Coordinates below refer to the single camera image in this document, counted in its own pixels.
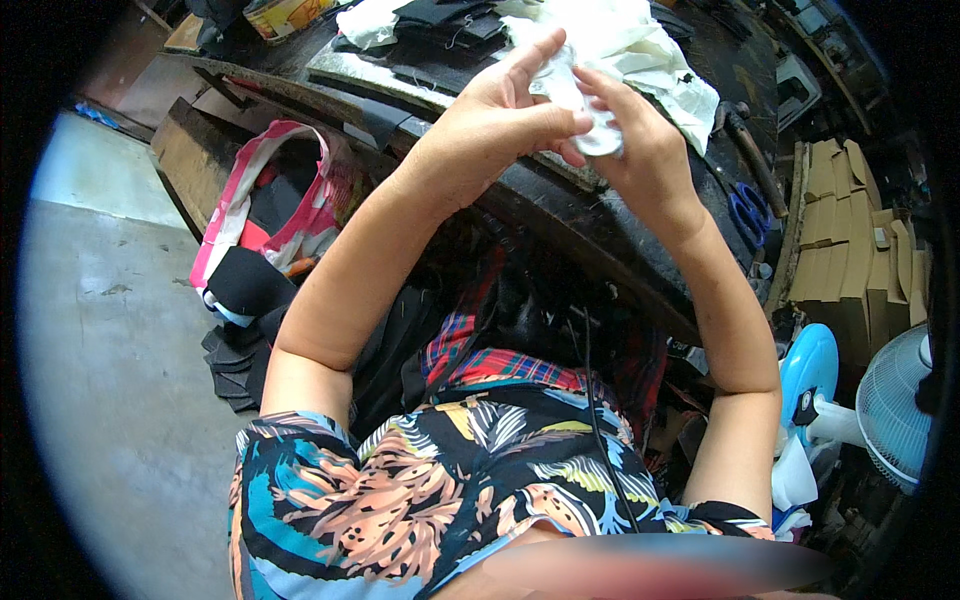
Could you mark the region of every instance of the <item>hammer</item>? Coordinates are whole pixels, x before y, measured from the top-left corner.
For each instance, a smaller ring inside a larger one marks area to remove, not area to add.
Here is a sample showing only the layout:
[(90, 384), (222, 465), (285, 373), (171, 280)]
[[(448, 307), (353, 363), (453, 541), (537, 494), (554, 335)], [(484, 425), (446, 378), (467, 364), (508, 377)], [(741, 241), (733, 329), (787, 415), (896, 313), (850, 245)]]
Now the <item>hammer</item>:
[(777, 189), (774, 175), (767, 168), (767, 163), (763, 160), (763, 155), (756, 146), (754, 137), (747, 131), (745, 120), (749, 118), (750, 107), (746, 103), (733, 103), (725, 100), (717, 107), (713, 119), (713, 131), (710, 134), (717, 133), (722, 129), (727, 130), (727, 133), (736, 142), (740, 152), (747, 156), (750, 170), (754, 173), (754, 177), (760, 185), (760, 191), (763, 192), (767, 203), (770, 204), (774, 216), (782, 219), (787, 215), (786, 204), (783, 203), (783, 196)]

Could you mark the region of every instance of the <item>fan grille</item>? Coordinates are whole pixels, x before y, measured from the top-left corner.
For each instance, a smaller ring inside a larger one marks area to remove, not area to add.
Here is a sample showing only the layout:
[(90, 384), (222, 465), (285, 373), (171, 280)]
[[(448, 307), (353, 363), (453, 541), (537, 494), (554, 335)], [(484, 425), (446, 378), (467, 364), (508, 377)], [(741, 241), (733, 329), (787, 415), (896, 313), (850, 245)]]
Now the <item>fan grille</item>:
[(870, 361), (856, 392), (856, 416), (877, 468), (912, 492), (926, 453), (930, 416), (917, 409), (914, 397), (930, 373), (921, 361), (921, 325), (884, 346)]

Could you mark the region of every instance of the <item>black cable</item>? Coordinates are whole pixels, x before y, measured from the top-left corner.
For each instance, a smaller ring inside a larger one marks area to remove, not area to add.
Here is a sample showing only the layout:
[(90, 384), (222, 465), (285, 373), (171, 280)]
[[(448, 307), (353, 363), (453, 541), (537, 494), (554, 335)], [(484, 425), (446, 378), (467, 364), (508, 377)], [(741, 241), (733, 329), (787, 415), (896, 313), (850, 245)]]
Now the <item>black cable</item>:
[[(603, 436), (600, 435), (600, 426), (597, 423), (597, 407), (596, 407), (596, 397), (593, 395), (593, 378), (590, 375), (590, 313), (587, 311), (587, 307), (584, 306), (584, 321), (587, 328), (587, 352), (584, 357), (584, 368), (587, 370), (587, 400), (590, 406), (590, 419), (593, 425), (593, 435), (596, 437), (597, 445), (600, 447), (600, 455), (603, 456), (604, 465), (607, 466), (607, 474), (610, 476), (610, 480), (613, 483), (613, 489), (616, 491), (616, 497), (619, 498), (620, 502), (623, 504), (623, 508), (627, 511), (627, 516), (630, 518), (630, 526), (633, 528), (634, 533), (640, 533), (639, 526), (636, 524), (636, 518), (634, 517), (634, 512), (630, 509), (630, 502), (627, 501), (627, 494), (624, 493), (623, 487), (620, 485), (620, 480), (616, 477), (616, 471), (613, 470), (613, 465), (610, 464), (610, 457), (608, 456), (607, 447), (603, 443)], [(576, 340), (574, 340), (574, 347), (577, 347)]]

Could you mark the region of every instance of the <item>floral print shirt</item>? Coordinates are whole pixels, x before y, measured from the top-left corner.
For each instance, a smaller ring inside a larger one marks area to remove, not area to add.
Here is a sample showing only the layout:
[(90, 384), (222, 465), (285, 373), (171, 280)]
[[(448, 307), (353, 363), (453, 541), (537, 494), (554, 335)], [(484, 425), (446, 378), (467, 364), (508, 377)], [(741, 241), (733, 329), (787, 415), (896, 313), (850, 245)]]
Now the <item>floral print shirt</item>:
[[(606, 402), (597, 413), (641, 532), (773, 538), (732, 504), (671, 504), (630, 427)], [(360, 445), (324, 415), (254, 420), (229, 495), (236, 596), (425, 598), (540, 520), (629, 533), (590, 423), (585, 396), (529, 383), (442, 392)]]

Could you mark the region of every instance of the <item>woman's right hand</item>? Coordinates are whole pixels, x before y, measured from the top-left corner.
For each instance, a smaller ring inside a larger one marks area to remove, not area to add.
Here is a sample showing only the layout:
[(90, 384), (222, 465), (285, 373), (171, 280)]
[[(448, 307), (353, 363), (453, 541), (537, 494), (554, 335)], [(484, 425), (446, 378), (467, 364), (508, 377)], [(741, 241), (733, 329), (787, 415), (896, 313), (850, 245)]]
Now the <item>woman's right hand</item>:
[(594, 168), (668, 250), (699, 232), (709, 214), (693, 187), (684, 135), (625, 84), (583, 67), (573, 73), (623, 132), (623, 157), (599, 156)]

